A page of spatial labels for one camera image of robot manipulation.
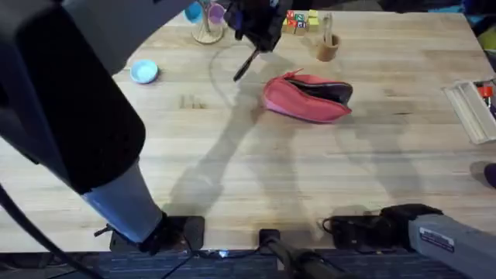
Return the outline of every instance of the wooden cup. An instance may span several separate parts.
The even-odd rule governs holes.
[[[324,39],[322,39],[317,49],[317,59],[322,62],[331,61],[336,57],[336,52],[338,51],[340,44],[341,38],[336,35],[332,35],[332,45],[329,45],[329,42],[324,42]]]

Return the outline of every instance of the toy block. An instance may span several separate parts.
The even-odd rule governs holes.
[[[283,22],[282,22],[282,30],[281,32],[283,33],[286,33],[286,29],[288,27],[288,19],[285,19]]]
[[[304,14],[294,14],[294,20],[299,21],[299,22],[304,22],[305,21],[305,15]]]
[[[319,19],[317,19],[317,18],[308,19],[307,30],[309,32],[318,32],[319,31]]]
[[[293,19],[286,19],[286,20],[287,20],[287,24],[286,27],[283,27],[283,31],[285,33],[294,34],[298,23],[296,22],[296,20]]]
[[[310,19],[312,19],[312,18],[318,18],[319,17],[319,12],[317,12],[315,10],[309,10],[308,11],[308,17]]]
[[[298,22],[296,26],[296,30],[294,34],[297,36],[304,36],[307,33],[307,23],[306,22]]]
[[[286,19],[295,19],[295,11],[289,10],[286,12]]]

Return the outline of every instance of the red pouch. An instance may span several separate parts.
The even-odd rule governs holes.
[[[267,109],[310,122],[331,123],[351,113],[353,87],[310,74],[287,73],[273,78],[263,90]]]

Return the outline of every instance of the wooden stand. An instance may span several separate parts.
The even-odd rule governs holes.
[[[202,21],[195,27],[191,35],[199,43],[212,44],[219,42],[224,37],[224,25],[210,25],[207,6],[202,1],[198,1],[198,3],[202,6]]]
[[[332,45],[329,42],[324,42],[324,39],[319,43],[319,48],[317,49],[317,59],[322,62],[329,62],[336,56],[336,52],[341,44],[341,39],[332,35]]]

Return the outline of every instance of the wooden table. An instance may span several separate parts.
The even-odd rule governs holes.
[[[337,58],[314,58],[314,38],[284,35],[244,79],[233,75],[251,49],[228,33],[198,45],[176,19],[130,58],[155,60],[150,85],[115,81],[143,118],[140,165],[155,202],[170,215],[203,215],[206,248],[256,246],[277,228],[296,246],[328,246],[318,222],[420,202],[496,233],[496,190],[480,182],[495,145],[473,146],[441,87],[492,76],[462,15],[335,12]],[[353,114],[312,125],[259,102],[272,77],[304,73],[347,81]],[[26,214],[68,251],[107,250],[105,221],[43,167],[0,143],[0,180]],[[4,212],[0,252],[41,251]]]

